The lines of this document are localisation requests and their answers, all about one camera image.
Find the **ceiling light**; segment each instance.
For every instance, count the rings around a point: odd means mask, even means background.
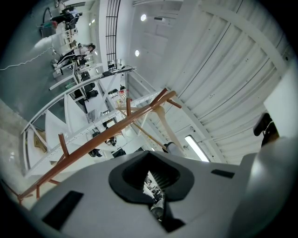
[[[202,161],[209,162],[207,156],[205,155],[205,153],[202,151],[202,149],[199,147],[199,145],[191,135],[185,137],[185,140],[191,146],[191,148],[196,152],[196,154]]]
[[[145,14],[143,14],[142,16],[141,16],[141,21],[145,21],[147,19],[147,16],[145,15]]]

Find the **fluorescent light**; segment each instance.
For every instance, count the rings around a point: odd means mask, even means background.
[[[209,162],[207,156],[204,154],[204,152],[202,151],[202,149],[199,147],[199,145],[197,144],[197,142],[192,138],[191,135],[185,137],[185,140],[187,141],[187,143],[191,146],[191,148],[196,152],[196,154],[198,155],[198,157],[205,162]]]
[[[141,16],[141,21],[145,21],[147,19],[147,16],[145,15],[145,14],[143,14],[142,16]]]

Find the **person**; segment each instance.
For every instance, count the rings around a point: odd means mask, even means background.
[[[68,60],[70,58],[75,58],[78,56],[84,56],[84,55],[88,55],[89,53],[91,53],[93,50],[95,49],[95,45],[93,45],[92,43],[90,45],[82,45],[81,43],[78,45],[78,47],[74,50],[69,51],[68,53],[66,53],[65,55],[61,56],[59,60],[54,60],[54,68],[58,69],[62,67],[62,62],[65,60]]]
[[[52,17],[51,21],[56,21],[58,24],[60,24],[63,21],[69,23],[75,17],[79,18],[82,15],[83,15],[83,13],[79,13],[78,10],[74,8],[72,11],[65,12],[64,14],[62,14],[60,16]]]

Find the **floor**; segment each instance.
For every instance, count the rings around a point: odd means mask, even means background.
[[[13,37],[5,48],[0,61],[0,69],[9,65],[26,62],[43,53],[37,59],[20,66],[10,67],[0,71],[0,173],[2,178],[17,192],[25,191],[39,177],[23,177],[24,163],[22,157],[21,131],[27,122],[50,100],[62,93],[64,85],[49,91],[49,87],[56,83],[53,78],[51,60],[58,55],[53,55],[50,47],[59,47],[59,39],[52,36],[42,39],[39,28],[42,23],[46,7],[50,7],[53,16],[58,14],[53,0],[43,0],[32,9],[20,22]],[[58,118],[65,121],[64,104],[57,103],[50,111]],[[44,129],[44,117],[34,124]],[[63,173],[55,177],[62,181],[71,173]],[[46,183],[41,187],[41,195],[55,185]],[[15,201],[16,197],[8,193]],[[35,193],[31,198],[26,198],[23,205],[30,209],[36,202]]]

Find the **white ceiling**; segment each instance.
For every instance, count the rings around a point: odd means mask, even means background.
[[[145,22],[142,14],[149,16]],[[169,24],[157,23],[154,16],[168,18]],[[149,91],[175,90],[184,109],[164,108],[181,143],[187,145],[184,137],[192,134],[211,161],[239,164],[261,147],[263,136],[255,137],[252,128],[291,57],[278,24],[255,1],[139,4],[129,50],[139,75],[130,76],[129,92],[131,97],[148,93],[135,79],[151,84]],[[169,139],[158,117],[149,118]],[[196,156],[191,148],[185,152]]]

